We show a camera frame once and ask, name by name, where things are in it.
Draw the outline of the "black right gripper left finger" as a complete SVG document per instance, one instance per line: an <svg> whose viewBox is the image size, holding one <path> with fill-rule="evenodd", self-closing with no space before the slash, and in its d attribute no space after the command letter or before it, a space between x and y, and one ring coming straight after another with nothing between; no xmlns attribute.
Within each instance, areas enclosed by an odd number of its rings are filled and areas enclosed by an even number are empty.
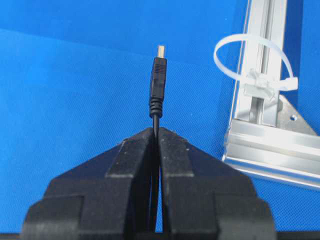
<svg viewBox="0 0 320 240"><path fill-rule="evenodd" d="M155 229L152 128L53 178L28 210L24 240L127 240Z"/></svg>

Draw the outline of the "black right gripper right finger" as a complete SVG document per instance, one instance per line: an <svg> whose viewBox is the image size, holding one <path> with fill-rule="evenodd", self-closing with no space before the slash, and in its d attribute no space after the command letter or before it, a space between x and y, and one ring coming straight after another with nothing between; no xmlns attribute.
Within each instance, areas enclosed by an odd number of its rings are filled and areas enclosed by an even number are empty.
<svg viewBox="0 0 320 240"><path fill-rule="evenodd" d="M162 225L172 240L274 240L269 205L251 179L160 128Z"/></svg>

